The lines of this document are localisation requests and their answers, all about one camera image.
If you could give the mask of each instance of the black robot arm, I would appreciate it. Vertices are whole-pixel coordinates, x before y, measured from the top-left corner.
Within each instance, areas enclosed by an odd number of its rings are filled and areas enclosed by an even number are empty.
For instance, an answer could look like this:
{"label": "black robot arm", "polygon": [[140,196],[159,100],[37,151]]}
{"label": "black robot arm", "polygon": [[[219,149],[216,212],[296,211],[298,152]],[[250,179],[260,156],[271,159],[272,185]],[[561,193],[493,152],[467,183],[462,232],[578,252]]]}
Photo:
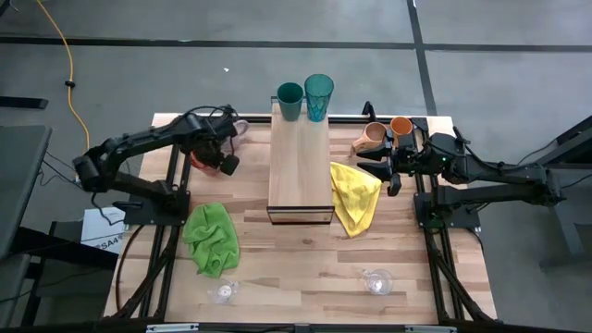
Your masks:
{"label": "black robot arm", "polygon": [[362,151],[358,156],[381,163],[358,163],[358,166],[390,184],[388,195],[396,195],[401,188],[399,174],[441,175],[452,184],[467,184],[476,180],[503,185],[474,189],[455,189],[438,186],[432,191],[432,206],[458,208],[465,204],[488,204],[522,200],[530,204],[554,205],[563,200],[558,182],[543,166],[537,164],[512,166],[482,161],[468,147],[458,129],[454,136],[435,133],[424,142],[421,151],[413,143],[414,134],[394,138],[388,134],[376,149]]}
{"label": "black robot arm", "polygon": [[222,117],[201,117],[188,112],[165,126],[107,139],[73,160],[82,188],[89,192],[123,191],[175,210],[176,193],[165,181],[140,179],[118,172],[119,167],[130,157],[176,144],[182,153],[194,153],[205,165],[231,175],[239,158],[224,155],[220,144],[237,135],[233,125],[237,116],[229,105],[222,110]]}

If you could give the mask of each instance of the concrete floor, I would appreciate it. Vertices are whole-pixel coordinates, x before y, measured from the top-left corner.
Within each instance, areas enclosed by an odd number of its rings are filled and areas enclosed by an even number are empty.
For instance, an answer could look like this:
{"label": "concrete floor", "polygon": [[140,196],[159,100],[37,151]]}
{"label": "concrete floor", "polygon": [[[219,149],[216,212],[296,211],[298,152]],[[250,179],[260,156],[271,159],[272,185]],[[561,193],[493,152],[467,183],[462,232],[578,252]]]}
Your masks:
{"label": "concrete floor", "polygon": [[[67,36],[413,42],[404,0],[44,3]],[[592,43],[589,1],[415,3],[426,43]],[[8,10],[0,18],[0,33],[56,35],[34,2],[15,0],[15,5],[18,13]],[[72,52],[78,84],[74,105],[89,126],[91,145],[145,129],[155,112],[231,103],[240,112],[265,113],[281,82],[303,82],[315,72],[336,82],[331,113],[357,114],[370,100],[381,114],[426,114],[413,50],[73,46]],[[592,114],[590,53],[427,52],[426,59],[438,114],[452,116],[485,159],[516,162]],[[0,61],[1,94],[50,101],[44,111],[2,109],[0,124],[46,124],[54,128],[52,154],[64,160],[80,154],[83,132],[68,111],[63,47],[0,44]],[[134,173],[140,162],[132,160]],[[108,193],[99,202],[122,198]],[[89,207],[87,195],[54,181],[35,189],[23,223],[46,231],[52,220],[79,219]],[[589,211],[579,217],[585,216],[589,219]],[[592,272],[569,268],[545,274],[538,267],[565,252],[549,212],[525,203],[497,203],[481,212],[481,221],[499,318],[590,330]]]}

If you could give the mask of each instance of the green towel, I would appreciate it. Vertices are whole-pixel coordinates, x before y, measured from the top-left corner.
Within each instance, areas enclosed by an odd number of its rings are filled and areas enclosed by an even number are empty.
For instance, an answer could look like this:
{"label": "green towel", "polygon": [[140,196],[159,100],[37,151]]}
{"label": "green towel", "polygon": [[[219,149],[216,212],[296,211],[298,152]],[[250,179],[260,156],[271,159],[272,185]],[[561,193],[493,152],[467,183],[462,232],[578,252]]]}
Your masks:
{"label": "green towel", "polygon": [[205,276],[219,278],[222,270],[239,264],[237,234],[222,203],[195,207],[183,229],[183,242]]}

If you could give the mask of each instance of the teal cup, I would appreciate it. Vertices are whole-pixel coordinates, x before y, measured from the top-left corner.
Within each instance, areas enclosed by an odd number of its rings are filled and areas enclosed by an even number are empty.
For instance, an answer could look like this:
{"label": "teal cup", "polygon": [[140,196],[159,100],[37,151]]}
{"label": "teal cup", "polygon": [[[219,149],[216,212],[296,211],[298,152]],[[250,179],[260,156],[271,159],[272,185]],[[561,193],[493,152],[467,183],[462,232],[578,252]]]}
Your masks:
{"label": "teal cup", "polygon": [[286,121],[296,121],[300,115],[304,91],[298,83],[287,82],[277,88],[279,110]]}
{"label": "teal cup", "polygon": [[325,74],[314,74],[306,79],[304,89],[309,119],[316,122],[325,119],[333,87],[333,80]]}

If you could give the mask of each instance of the yellow towel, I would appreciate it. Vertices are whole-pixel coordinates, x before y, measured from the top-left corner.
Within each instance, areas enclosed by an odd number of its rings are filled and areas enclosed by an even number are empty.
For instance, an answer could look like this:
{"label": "yellow towel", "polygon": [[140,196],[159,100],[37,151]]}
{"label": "yellow towel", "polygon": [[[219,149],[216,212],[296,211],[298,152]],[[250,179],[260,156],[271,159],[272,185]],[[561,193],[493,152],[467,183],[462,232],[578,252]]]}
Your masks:
{"label": "yellow towel", "polygon": [[331,162],[331,190],[335,213],[350,237],[370,227],[380,195],[380,179],[352,167]]}

